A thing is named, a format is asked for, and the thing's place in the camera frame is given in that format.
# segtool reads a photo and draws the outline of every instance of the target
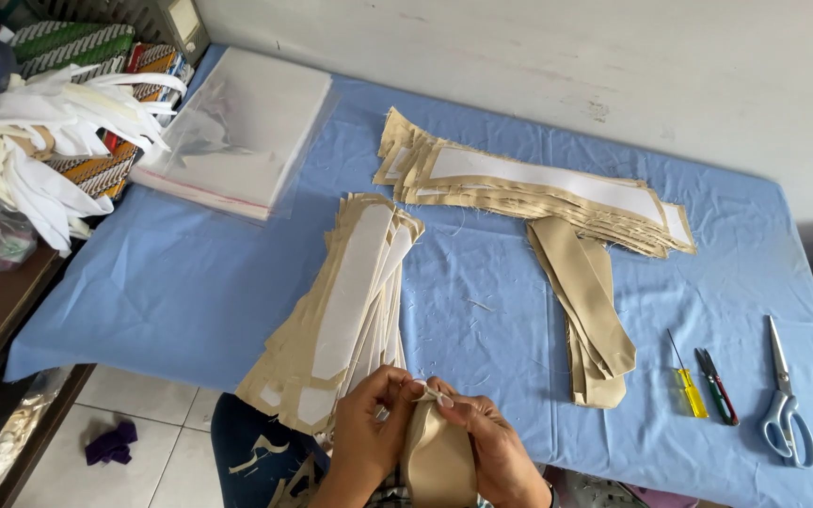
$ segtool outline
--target floor tile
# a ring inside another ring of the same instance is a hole
[[[212,411],[215,410],[215,403],[218,402],[220,395],[221,392],[216,389],[200,388],[183,425],[209,432],[212,429]]]
[[[196,387],[96,365],[77,398],[79,404],[180,425]]]
[[[149,508],[221,508],[219,474],[208,432],[181,429]]]
[[[120,421],[136,425],[138,441],[130,444],[130,463],[87,466],[84,446]],[[174,425],[75,404],[18,495],[15,508],[146,508],[180,431]]]

